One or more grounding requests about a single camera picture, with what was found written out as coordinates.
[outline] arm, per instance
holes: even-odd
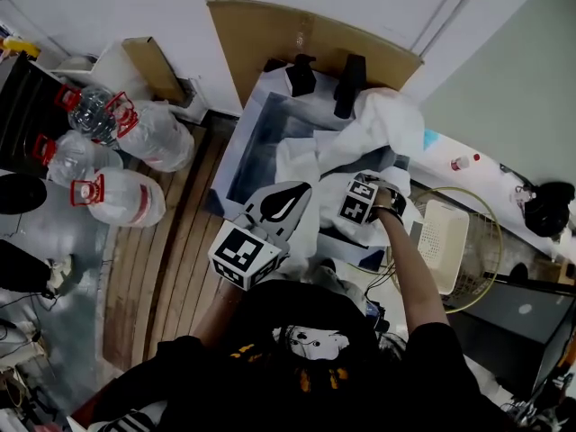
[[[205,347],[217,347],[243,294],[244,292],[237,286],[222,279],[212,304],[200,320],[193,336],[200,339]]]
[[[380,189],[376,203],[390,206],[387,190]],[[447,325],[448,319],[438,289],[416,245],[394,215],[379,210],[378,218],[390,239],[409,333],[425,323],[439,322]]]

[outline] white basket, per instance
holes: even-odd
[[[418,251],[440,294],[450,294],[462,263],[470,217],[466,211],[430,200],[426,204]]]

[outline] white towel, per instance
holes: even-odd
[[[362,245],[390,245],[380,222],[356,226],[337,215],[347,183],[355,174],[333,174],[322,181],[320,176],[386,145],[397,154],[417,155],[423,149],[424,119],[409,98],[389,88],[363,91],[355,102],[355,116],[341,132],[315,131],[312,138],[287,138],[278,144],[275,181],[304,181],[312,186],[308,207],[289,240],[290,257],[279,272],[291,275],[306,270],[308,258],[316,253],[320,225],[335,226]],[[405,170],[391,167],[372,173],[396,185],[405,197],[410,195],[410,175]],[[407,230],[414,219],[419,219],[418,210],[407,200],[403,216]]]
[[[354,112],[356,119],[319,150],[322,175],[387,144],[407,157],[415,157],[422,151],[424,118],[404,94],[390,88],[363,91],[354,104]]]

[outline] wooden floor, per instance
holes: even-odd
[[[222,219],[203,209],[228,142],[192,129],[196,157],[166,174],[140,164],[166,196],[166,214],[153,227],[119,230],[106,294],[103,356],[127,370],[154,356],[158,342],[192,334],[212,302],[219,277],[208,248]]]

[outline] yellow object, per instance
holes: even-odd
[[[20,399],[18,401],[14,401],[14,399],[12,398],[12,394],[10,393],[10,390],[8,389],[8,382],[6,382],[6,379],[4,379],[4,388],[6,389],[6,392],[8,393],[8,398],[10,399],[10,401],[12,402],[14,407],[20,408],[22,406],[22,402],[24,400],[24,396],[22,394],[22,391],[20,389],[18,389],[18,393],[20,394]]]
[[[241,352],[242,354],[244,354],[247,350],[250,350],[252,347],[254,347],[254,344],[250,344],[249,346],[241,347],[238,351]]]
[[[40,55],[40,49],[37,46],[32,45],[29,41],[20,40],[15,37],[6,37],[2,42],[2,47],[5,50],[24,51],[33,58],[37,58]]]

